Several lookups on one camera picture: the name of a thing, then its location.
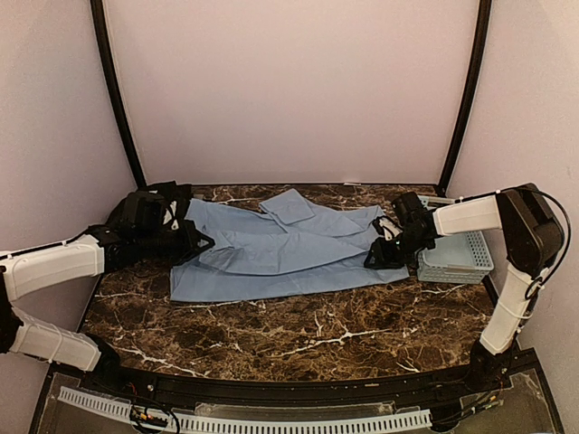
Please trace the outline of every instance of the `folded fabric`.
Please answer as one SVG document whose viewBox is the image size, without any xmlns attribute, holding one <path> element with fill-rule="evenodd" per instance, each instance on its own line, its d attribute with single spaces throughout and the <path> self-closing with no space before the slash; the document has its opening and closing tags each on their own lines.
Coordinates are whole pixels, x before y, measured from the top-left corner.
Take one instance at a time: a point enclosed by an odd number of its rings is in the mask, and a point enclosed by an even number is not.
<svg viewBox="0 0 579 434">
<path fill-rule="evenodd" d="M 193 199 L 186 219 L 215 246 L 171 273 L 175 301 L 286 297 L 407 278 L 406 268 L 365 269 L 377 207 L 338 212 L 295 190 L 260 204 L 265 213 Z"/>
</svg>

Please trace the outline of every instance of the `brown marble surface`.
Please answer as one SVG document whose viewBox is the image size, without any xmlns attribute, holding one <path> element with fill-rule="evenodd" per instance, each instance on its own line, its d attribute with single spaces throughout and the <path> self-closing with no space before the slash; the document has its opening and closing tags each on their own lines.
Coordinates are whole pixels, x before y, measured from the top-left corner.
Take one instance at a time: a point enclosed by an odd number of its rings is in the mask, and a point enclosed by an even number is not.
<svg viewBox="0 0 579 434">
<path fill-rule="evenodd" d="M 258 210 L 289 188 L 338 210 L 379 204 L 430 186 L 196 187 L 205 200 Z M 126 366 L 224 380 L 327 381 L 424 372 L 468 362 L 492 312 L 482 285 L 406 280 L 252 302 L 169 301 L 170 266 L 144 261 L 106 276 L 83 332 L 105 338 Z"/>
</svg>

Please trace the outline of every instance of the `robotic arm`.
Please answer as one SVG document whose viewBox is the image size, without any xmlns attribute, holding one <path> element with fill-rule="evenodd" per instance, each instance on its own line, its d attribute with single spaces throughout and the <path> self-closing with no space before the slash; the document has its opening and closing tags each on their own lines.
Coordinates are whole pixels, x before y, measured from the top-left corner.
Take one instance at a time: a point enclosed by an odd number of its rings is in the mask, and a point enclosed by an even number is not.
<svg viewBox="0 0 579 434">
<path fill-rule="evenodd" d="M 214 241 L 185 220 L 189 185 L 163 183 L 131 193 L 104 225 L 72 240 L 0 256 L 0 353 L 23 353 L 90 372 L 108 351 L 96 336 L 72 333 L 27 315 L 12 302 L 38 289 L 121 269 L 144 258 L 179 265 Z"/>
<path fill-rule="evenodd" d="M 434 240 L 465 231 L 503 231 L 508 274 L 489 324 L 470 353 L 467 384 L 483 389 L 505 367 L 507 350 L 529 319 L 542 283 L 564 244 L 564 232 L 535 185 L 497 191 L 426 210 L 416 193 L 393 201 L 402 231 L 375 241 L 366 263 L 372 268 L 397 268 L 413 263 Z"/>
</svg>

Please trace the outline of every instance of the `gray basket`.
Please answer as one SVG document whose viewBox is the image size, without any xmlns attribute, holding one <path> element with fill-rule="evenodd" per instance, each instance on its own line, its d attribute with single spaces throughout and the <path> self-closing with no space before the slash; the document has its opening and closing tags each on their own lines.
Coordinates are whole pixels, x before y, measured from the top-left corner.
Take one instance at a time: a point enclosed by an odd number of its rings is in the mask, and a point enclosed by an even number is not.
<svg viewBox="0 0 579 434">
<path fill-rule="evenodd" d="M 454 203 L 452 199 L 419 196 L 428 208 Z M 480 231 L 436 240 L 436 248 L 418 254 L 418 279 L 424 282 L 480 283 L 494 269 Z"/>
</svg>

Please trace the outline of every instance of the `black metal beam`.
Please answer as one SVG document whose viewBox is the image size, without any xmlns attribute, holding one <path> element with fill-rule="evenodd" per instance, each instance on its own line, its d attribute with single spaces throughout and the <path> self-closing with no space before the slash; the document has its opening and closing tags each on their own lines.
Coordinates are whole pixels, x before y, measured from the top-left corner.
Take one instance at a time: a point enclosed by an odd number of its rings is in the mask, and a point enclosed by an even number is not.
<svg viewBox="0 0 579 434">
<path fill-rule="evenodd" d="M 94 31 L 97 35 L 97 44 L 99 45 L 100 62 L 102 63 L 102 70 L 105 74 L 105 81 L 109 89 L 109 98 L 112 109 L 117 120 L 117 127 L 119 127 L 120 138 L 125 148 L 128 164 L 133 173 L 133 178 L 138 188 L 147 186 L 143 168 L 138 161 L 137 149 L 133 136 L 130 134 L 130 128 L 127 121 L 127 113 L 125 113 L 125 106 L 120 95 L 119 81 L 117 80 L 117 73 L 115 72 L 115 64 L 112 60 L 112 52 L 110 51 L 109 33 L 107 32 L 107 21 L 105 17 L 102 0 L 90 0 L 90 8 L 92 9 L 92 22 L 94 23 Z"/>
<path fill-rule="evenodd" d="M 452 172 L 454 172 L 454 166 L 459 158 L 462 139 L 464 138 L 464 133 L 467 129 L 467 124 L 469 123 L 472 101 L 474 100 L 474 94 L 479 81 L 482 55 L 485 51 L 491 5 L 492 0 L 480 0 L 479 3 L 479 17 L 477 18 L 477 28 L 474 33 L 472 52 L 470 53 L 469 71 L 467 73 L 467 79 L 462 93 L 459 115 L 457 116 L 454 132 L 452 133 L 451 145 L 449 146 L 449 152 L 446 155 L 441 179 L 438 182 L 438 189 L 442 194 L 446 194 L 446 190 L 449 188 Z"/>
</svg>

